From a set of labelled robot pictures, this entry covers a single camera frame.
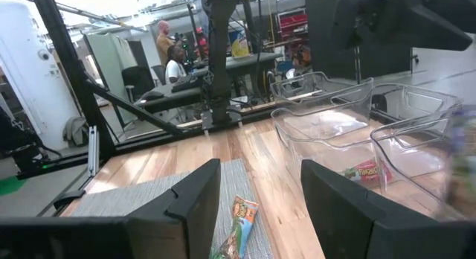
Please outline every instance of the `person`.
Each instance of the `person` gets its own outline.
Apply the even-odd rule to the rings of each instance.
[[[169,29],[170,26],[168,22],[162,20],[158,23],[158,37],[155,41],[155,44],[157,45],[157,52],[159,58],[161,59],[162,65],[166,65],[167,63],[167,50],[169,47],[181,44],[180,41],[174,43],[171,39],[169,39],[167,36],[169,34]]]
[[[165,68],[165,81],[176,83],[179,78],[187,76],[182,63],[185,59],[185,51],[177,45],[172,45],[167,49],[167,67]]]
[[[203,29],[197,28],[196,33],[198,35],[197,41],[201,45],[202,50],[205,53],[205,58],[208,58],[208,42],[207,42],[207,38],[203,34]],[[195,42],[195,53],[197,57],[200,57],[200,50],[199,50],[197,42]]]

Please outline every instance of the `clear plastic bin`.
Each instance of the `clear plastic bin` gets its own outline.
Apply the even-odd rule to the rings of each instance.
[[[445,204],[456,111],[460,108],[397,122],[371,133],[384,196],[438,220],[463,218]]]
[[[286,167],[297,183],[300,184],[300,163],[303,159],[312,159],[345,175],[347,169],[375,158],[370,133],[384,125],[370,119],[372,97],[376,95],[389,102],[386,103],[387,114],[401,119],[428,115],[461,104],[457,97],[451,95],[413,86],[385,84],[376,86],[361,100],[329,106],[324,110],[319,98],[277,109],[271,117]],[[379,188],[377,178],[358,182],[367,188]]]
[[[373,78],[356,85],[354,80],[330,80],[322,72],[303,74],[271,84],[274,100],[282,107],[294,107],[294,110],[298,110],[296,106],[308,109],[307,102],[319,102],[321,109],[325,108],[324,106],[356,102],[367,97],[372,88]]]

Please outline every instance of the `gray fabric mat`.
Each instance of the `gray fabric mat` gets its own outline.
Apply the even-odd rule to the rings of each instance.
[[[127,215],[159,196],[187,175],[188,173],[180,173],[139,185],[85,195],[71,216],[107,217]],[[231,204],[234,197],[239,195],[245,199],[256,201],[246,175],[245,165],[241,159],[222,163],[221,176],[220,204],[213,237],[213,251],[216,251],[230,234],[232,223]],[[261,220],[261,211],[261,209],[258,209],[258,215],[246,245],[245,258],[273,258],[268,236]]]

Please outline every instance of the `bald man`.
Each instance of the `bald man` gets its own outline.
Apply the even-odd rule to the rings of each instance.
[[[160,21],[158,23],[158,37],[155,41],[157,45],[158,56],[161,58],[163,66],[167,66],[167,50],[170,46],[174,45],[173,41],[167,37],[169,34],[169,23]]]

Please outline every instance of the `black chair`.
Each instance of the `black chair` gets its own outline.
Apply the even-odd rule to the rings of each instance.
[[[143,66],[133,66],[122,71],[122,78],[131,102],[155,88],[150,70]]]
[[[165,81],[165,67],[163,65],[154,65],[152,70],[155,72],[162,85],[167,84],[167,81]]]

